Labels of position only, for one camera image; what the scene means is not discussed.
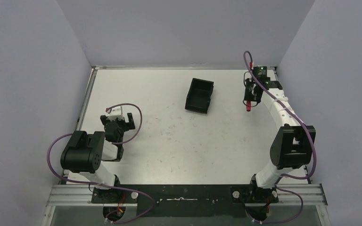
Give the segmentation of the red handled screwdriver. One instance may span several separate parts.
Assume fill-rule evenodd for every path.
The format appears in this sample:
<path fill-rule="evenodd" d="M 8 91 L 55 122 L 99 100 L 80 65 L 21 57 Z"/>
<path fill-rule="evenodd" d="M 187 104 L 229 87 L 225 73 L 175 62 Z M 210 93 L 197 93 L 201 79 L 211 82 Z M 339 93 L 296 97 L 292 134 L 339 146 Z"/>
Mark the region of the red handled screwdriver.
<path fill-rule="evenodd" d="M 246 111 L 250 112 L 251 111 L 251 101 L 246 101 Z"/>

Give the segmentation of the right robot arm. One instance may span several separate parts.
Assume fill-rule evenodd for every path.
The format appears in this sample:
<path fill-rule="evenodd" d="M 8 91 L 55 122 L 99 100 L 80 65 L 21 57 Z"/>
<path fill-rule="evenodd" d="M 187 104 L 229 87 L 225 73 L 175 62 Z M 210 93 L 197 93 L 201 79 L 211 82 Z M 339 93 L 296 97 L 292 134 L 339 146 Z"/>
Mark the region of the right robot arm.
<path fill-rule="evenodd" d="M 264 203 L 276 199 L 275 185 L 282 177 L 311 162 L 311 143 L 314 142 L 316 131 L 313 126 L 304 125 L 295 115 L 280 82 L 267 75 L 265 66 L 254 66 L 251 69 L 254 77 L 245 80 L 244 101 L 247 111 L 250 111 L 253 102 L 263 104 L 278 129 L 270 147 L 269 163 L 252 176 L 247 188 L 248 202 Z"/>

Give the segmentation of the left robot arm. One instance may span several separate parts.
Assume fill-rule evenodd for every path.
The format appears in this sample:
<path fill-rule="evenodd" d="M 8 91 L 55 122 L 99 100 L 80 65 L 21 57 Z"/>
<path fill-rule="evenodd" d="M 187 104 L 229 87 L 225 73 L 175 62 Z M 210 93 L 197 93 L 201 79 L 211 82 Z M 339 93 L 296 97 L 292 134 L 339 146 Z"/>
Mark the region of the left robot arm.
<path fill-rule="evenodd" d="M 61 167 L 96 183 L 96 186 L 103 189 L 102 196 L 109 203 L 120 199 L 121 189 L 117 187 L 120 181 L 102 162 L 121 161 L 124 153 L 124 134 L 136 129 L 132 113 L 127 113 L 127 118 L 128 121 L 122 113 L 100 116 L 103 131 L 95 131 L 92 134 L 75 131 L 61 154 Z"/>

